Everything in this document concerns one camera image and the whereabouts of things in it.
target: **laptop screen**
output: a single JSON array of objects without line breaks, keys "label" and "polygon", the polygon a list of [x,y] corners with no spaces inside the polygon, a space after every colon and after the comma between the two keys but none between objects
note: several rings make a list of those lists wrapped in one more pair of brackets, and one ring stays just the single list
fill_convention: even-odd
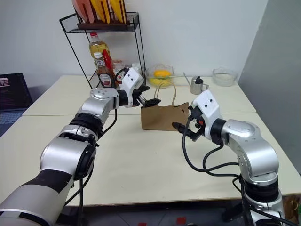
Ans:
[{"label": "laptop screen", "polygon": [[21,110],[32,104],[23,74],[0,75],[0,110]]}]

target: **black cable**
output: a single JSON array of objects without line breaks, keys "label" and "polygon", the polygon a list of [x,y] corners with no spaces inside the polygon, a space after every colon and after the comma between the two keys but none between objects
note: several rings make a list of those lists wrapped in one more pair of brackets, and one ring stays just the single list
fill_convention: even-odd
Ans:
[{"label": "black cable", "polygon": [[[87,185],[87,183],[89,182],[89,179],[91,178],[92,173],[93,173],[93,168],[92,168],[91,172],[89,173],[88,177],[86,178],[85,183],[83,184],[83,189]],[[80,189],[77,190],[76,193],[74,193],[73,196],[71,196],[70,199],[68,199],[65,202],[64,206],[66,206],[68,203],[70,203],[79,193],[80,193]]]},{"label": "black cable", "polygon": [[77,226],[81,226],[83,205],[84,205],[83,179],[79,179],[79,212],[78,212]]},{"label": "black cable", "polygon": [[[114,126],[114,124],[116,123],[116,121],[117,121],[117,109],[115,109],[115,119],[114,119],[113,123],[112,123],[112,124],[111,124],[104,132],[103,132],[103,135],[104,135],[106,132],[108,132],[109,129],[111,129],[111,128]],[[91,176],[92,176],[92,173],[93,173],[93,168],[92,168],[91,172],[89,173],[89,175],[88,175],[88,177],[87,177],[85,183],[83,184],[83,189],[84,189],[84,187],[87,185],[87,183],[89,182],[89,180],[90,180],[90,178],[91,178]],[[64,206],[66,206],[68,203],[70,203],[70,202],[71,202],[71,201],[72,201],[79,193],[80,193],[80,189],[77,190],[77,191],[73,194],[73,196],[71,196],[71,197],[65,202]]]},{"label": "black cable", "polygon": [[239,189],[239,187],[237,187],[237,185],[235,184],[235,181],[237,181],[239,178],[234,178],[232,180],[232,184],[234,185],[234,187],[241,193],[241,190]]},{"label": "black cable", "polygon": [[[218,151],[218,150],[221,150],[222,148],[224,147],[224,144],[222,143],[219,147],[209,151],[205,157],[203,158],[203,168],[206,170],[206,160],[207,158],[213,154],[214,152]],[[228,162],[227,163],[228,166],[230,165],[235,165],[235,166],[238,166],[239,164],[237,162]],[[232,174],[232,173],[211,173],[209,171],[206,172],[207,174],[211,175],[211,176],[214,176],[214,177],[236,177],[238,178],[238,175],[237,174]]]},{"label": "black cable", "polygon": [[294,223],[291,222],[291,221],[288,221],[288,220],[285,220],[285,219],[282,219],[282,218],[273,216],[273,215],[271,215],[271,214],[265,213],[265,212],[263,212],[263,211],[261,211],[261,210],[256,209],[254,206],[252,206],[252,205],[249,203],[249,201],[246,199],[246,197],[245,197],[245,188],[244,188],[243,183],[242,183],[242,185],[241,185],[241,197],[242,197],[242,199],[243,199],[244,202],[248,203],[248,207],[249,207],[250,210],[252,210],[252,211],[254,211],[254,212],[256,212],[256,213],[258,213],[258,214],[260,214],[260,215],[263,215],[263,216],[265,216],[265,217],[267,217],[267,218],[271,218],[271,219],[273,219],[273,220],[276,220],[276,221],[280,221],[280,222],[282,222],[282,223],[285,223],[285,224],[287,224],[287,225],[298,226],[297,224],[294,224]]},{"label": "black cable", "polygon": [[185,160],[186,162],[188,163],[188,165],[194,169],[195,171],[197,172],[202,172],[202,173],[206,173],[206,172],[210,172],[212,170],[217,170],[219,168],[222,168],[222,167],[225,167],[225,166],[230,166],[230,165],[233,165],[232,162],[228,162],[228,163],[223,163],[221,165],[218,165],[218,166],[215,166],[215,167],[212,167],[212,168],[208,168],[208,169],[199,169],[197,167],[195,167],[189,160],[188,158],[188,155],[187,155],[187,152],[186,152],[186,146],[185,146],[185,141],[186,141],[186,134],[187,134],[187,131],[188,131],[188,127],[189,127],[189,124],[190,124],[190,119],[187,120],[187,123],[186,123],[186,127],[185,127],[185,130],[183,132],[183,137],[182,137],[182,149],[183,149],[183,154],[184,154],[184,157],[185,157]]},{"label": "black cable", "polygon": [[116,123],[117,121],[117,109],[115,109],[115,119],[113,121],[113,123],[103,132],[103,135],[109,131],[109,129],[111,129],[113,127],[113,125]]}]

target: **white wall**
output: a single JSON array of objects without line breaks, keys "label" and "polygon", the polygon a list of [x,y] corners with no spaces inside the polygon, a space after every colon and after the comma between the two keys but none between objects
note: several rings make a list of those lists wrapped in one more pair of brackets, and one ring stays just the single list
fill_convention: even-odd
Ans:
[{"label": "white wall", "polygon": [[[33,98],[62,74],[80,68],[60,27],[71,0],[0,0],[0,73],[23,72]],[[147,66],[165,63],[176,73],[209,75],[219,66],[241,73],[267,0],[126,0],[139,11]],[[85,69],[93,71],[87,40],[71,34]],[[137,61],[132,33],[102,34],[112,57]]]}]

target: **laptop keyboard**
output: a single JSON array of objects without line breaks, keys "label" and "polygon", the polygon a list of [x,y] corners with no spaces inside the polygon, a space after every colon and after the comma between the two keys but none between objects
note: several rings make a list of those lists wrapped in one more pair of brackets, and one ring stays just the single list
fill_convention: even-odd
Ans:
[{"label": "laptop keyboard", "polygon": [[0,124],[11,124],[17,121],[18,118],[22,116],[23,112],[15,113],[1,113],[0,115]]}]

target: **floor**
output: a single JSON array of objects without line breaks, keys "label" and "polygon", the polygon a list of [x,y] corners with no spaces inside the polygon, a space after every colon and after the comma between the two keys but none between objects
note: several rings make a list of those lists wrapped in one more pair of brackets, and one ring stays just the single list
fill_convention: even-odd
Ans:
[{"label": "floor", "polygon": [[236,226],[244,225],[241,217],[229,223],[222,213],[239,201],[207,201],[127,206],[85,207],[89,226]]}]

